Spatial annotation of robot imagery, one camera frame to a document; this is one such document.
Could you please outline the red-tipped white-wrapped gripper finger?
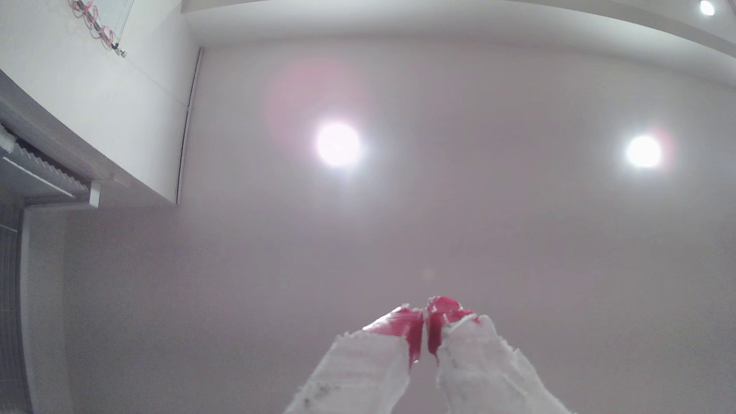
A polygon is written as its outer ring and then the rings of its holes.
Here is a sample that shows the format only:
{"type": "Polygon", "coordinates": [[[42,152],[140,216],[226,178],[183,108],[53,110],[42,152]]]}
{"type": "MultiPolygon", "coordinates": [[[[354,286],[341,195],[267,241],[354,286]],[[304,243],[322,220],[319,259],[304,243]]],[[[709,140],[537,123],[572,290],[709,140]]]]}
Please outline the red-tipped white-wrapped gripper finger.
{"type": "Polygon", "coordinates": [[[450,297],[427,304],[428,351],[450,413],[570,413],[519,348],[450,297]]]}
{"type": "Polygon", "coordinates": [[[424,312],[400,306],[337,336],[284,413],[391,413],[420,358],[424,312]]]}

